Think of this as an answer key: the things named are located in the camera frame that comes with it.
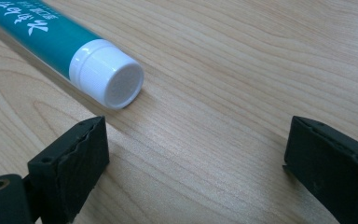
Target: cap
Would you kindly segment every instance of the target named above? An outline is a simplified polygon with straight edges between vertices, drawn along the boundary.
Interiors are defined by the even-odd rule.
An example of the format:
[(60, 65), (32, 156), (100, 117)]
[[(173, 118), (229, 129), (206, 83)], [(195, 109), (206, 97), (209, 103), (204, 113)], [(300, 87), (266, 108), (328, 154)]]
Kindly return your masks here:
[(76, 52), (69, 67), (69, 78), (100, 104), (121, 109), (138, 95), (144, 83), (144, 71), (112, 43), (96, 39)]

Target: white cap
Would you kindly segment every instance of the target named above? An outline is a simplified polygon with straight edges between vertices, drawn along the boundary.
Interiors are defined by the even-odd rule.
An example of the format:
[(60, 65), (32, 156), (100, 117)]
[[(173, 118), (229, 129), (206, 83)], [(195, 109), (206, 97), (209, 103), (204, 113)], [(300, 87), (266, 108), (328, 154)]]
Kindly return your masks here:
[(76, 52), (69, 67), (69, 78), (100, 104), (121, 109), (138, 95), (144, 83), (144, 71), (112, 43), (97, 39)]

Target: teal tube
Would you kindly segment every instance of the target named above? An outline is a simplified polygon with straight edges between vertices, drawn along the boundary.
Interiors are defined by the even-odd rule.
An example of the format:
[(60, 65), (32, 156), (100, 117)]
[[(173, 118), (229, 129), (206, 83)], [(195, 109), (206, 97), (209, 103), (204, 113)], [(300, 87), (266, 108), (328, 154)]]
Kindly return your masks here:
[(0, 1), (0, 27), (102, 105), (122, 108), (141, 89), (135, 60), (41, 1)]

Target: wood grain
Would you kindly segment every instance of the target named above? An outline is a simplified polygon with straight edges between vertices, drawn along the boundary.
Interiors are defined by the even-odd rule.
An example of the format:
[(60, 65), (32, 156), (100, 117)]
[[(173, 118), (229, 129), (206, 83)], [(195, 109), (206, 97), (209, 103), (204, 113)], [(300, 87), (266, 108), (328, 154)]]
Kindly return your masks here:
[(335, 223), (282, 170), (291, 117), (358, 140), (358, 0), (46, 1), (145, 69), (128, 107), (0, 30), (0, 175), (105, 115), (111, 163), (76, 223)]

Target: wooden table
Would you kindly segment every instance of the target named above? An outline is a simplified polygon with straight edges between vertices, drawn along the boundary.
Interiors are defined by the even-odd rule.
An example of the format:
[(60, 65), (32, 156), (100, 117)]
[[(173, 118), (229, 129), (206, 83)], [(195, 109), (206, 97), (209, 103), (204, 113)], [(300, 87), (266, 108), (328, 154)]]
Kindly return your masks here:
[(47, 3), (145, 69), (108, 110), (0, 30), (0, 175), (105, 115), (111, 163), (76, 223), (335, 223), (283, 169), (293, 115), (358, 140), (358, 0)]

